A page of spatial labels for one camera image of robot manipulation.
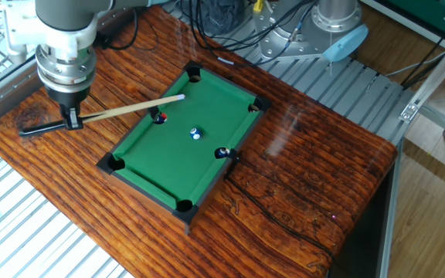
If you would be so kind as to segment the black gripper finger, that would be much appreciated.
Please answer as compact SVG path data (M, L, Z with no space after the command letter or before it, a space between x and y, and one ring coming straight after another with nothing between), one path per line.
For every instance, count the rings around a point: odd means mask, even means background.
M63 117L63 122L66 126L66 129L70 129L71 128L71 123L70 123L70 109L67 106L61 106L60 107L60 114Z
M80 111L75 107L70 108L70 130L83 129L83 120L80 117Z

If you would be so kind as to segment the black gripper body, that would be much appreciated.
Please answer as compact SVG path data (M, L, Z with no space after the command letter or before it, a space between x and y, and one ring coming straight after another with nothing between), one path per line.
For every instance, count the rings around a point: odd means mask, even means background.
M77 114L80 114L80 104L88 97L89 92L90 87L72 93L54 90L53 100L59 104L61 114L69 114L72 109L74 109Z

